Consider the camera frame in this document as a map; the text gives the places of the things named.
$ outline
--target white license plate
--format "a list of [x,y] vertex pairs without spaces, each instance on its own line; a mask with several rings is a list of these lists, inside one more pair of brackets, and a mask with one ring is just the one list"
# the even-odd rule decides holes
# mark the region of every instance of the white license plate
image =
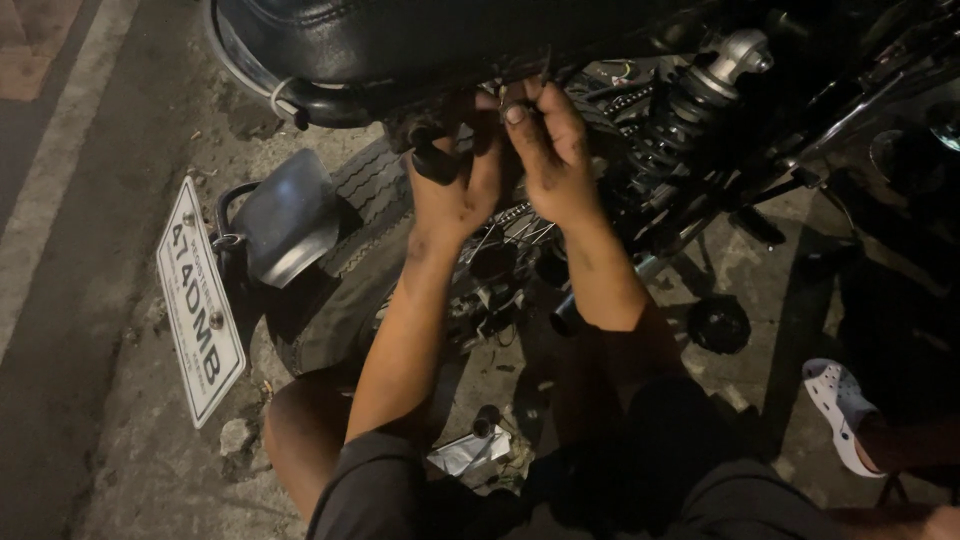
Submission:
[[156,270],[197,429],[247,365],[215,261],[193,180],[186,177],[156,250]]

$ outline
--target dirty hand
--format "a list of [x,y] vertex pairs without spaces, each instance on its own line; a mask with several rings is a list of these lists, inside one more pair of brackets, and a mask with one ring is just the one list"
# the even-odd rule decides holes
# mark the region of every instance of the dirty hand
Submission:
[[537,77],[514,83],[503,119],[527,172],[527,196],[540,217],[565,233],[606,221],[590,172],[587,126],[563,90],[553,83],[544,86]]
[[[475,103],[459,109],[454,114],[473,129],[473,151],[461,156],[460,174],[452,184],[440,185],[424,178],[414,169],[410,156],[406,157],[416,217],[412,252],[429,248],[459,254],[464,241],[493,214],[500,198],[503,145],[497,102],[489,93],[478,92]],[[456,134],[457,129],[449,133]],[[456,136],[435,140],[434,146],[454,154]]]

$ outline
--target black leather seat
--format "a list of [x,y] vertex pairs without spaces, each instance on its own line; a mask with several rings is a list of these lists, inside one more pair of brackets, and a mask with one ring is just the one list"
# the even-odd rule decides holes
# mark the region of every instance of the black leather seat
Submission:
[[562,54],[716,0],[217,0],[281,77],[373,83]]

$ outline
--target spoked wheel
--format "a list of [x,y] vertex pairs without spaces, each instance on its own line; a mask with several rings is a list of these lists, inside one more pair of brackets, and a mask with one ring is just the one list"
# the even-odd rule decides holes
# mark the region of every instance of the spoked wheel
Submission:
[[[613,123],[586,102],[575,104],[588,124],[591,153],[621,160],[626,147]],[[348,234],[267,307],[277,353],[294,375],[366,356],[396,287],[413,225],[406,172],[384,139],[332,177],[346,201],[342,229]],[[497,330],[497,316],[517,302],[534,262],[558,234],[519,200],[465,243],[450,289],[448,345],[465,352]]]

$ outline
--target crocs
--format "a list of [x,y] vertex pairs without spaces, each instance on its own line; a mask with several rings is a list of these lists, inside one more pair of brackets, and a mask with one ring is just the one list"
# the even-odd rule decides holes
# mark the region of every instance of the crocs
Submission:
[[833,360],[814,358],[804,363],[804,385],[810,399],[830,422],[833,446],[843,464],[861,477],[885,477],[868,469],[856,454],[856,428],[876,407],[864,399],[853,374]]

